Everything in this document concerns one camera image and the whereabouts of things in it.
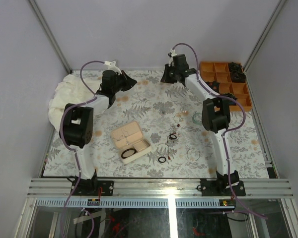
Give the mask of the beige jewelry box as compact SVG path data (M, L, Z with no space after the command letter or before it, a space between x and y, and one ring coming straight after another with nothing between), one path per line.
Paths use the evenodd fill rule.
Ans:
M123 164L129 164L152 151L152 145L145 138L137 121L129 122L114 129L110 136L114 145L119 150L120 160ZM126 159L122 159L122 152L128 148L135 148L137 153Z

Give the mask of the black bangle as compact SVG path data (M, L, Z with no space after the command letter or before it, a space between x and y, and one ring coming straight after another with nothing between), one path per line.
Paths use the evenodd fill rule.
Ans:
M137 151L136 151L135 148L128 148L128 149L126 149L126 150L124 150L124 151L122 152L122 154L121 154L121 158L122 158L122 159L126 159L126 158L128 158L128 157L130 157L130 156L132 156L132 155L134 155L134 154L136 154L136 153L137 153Z

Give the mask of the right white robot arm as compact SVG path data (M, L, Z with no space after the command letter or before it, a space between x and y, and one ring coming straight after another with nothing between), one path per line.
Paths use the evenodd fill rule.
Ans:
M202 80L196 69L190 68L184 54L168 54L169 63L165 65L162 83L181 83L203 102L202 125L211 132L217 162L217 191L229 195L234 190L234 183L239 181L235 167L229 163L230 150L227 130L230 123L228 98L214 91Z

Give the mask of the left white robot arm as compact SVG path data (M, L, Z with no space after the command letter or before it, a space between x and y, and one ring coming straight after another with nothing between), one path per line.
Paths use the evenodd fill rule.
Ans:
M88 144L93 134L94 115L100 115L110 108L120 91L128 91L137 84L123 70L105 70L99 89L92 98L83 103L66 104L60 122L59 135L65 147L73 152L76 163L76 177L84 179L81 189L87 195L95 195L99 184L93 180L95 168Z

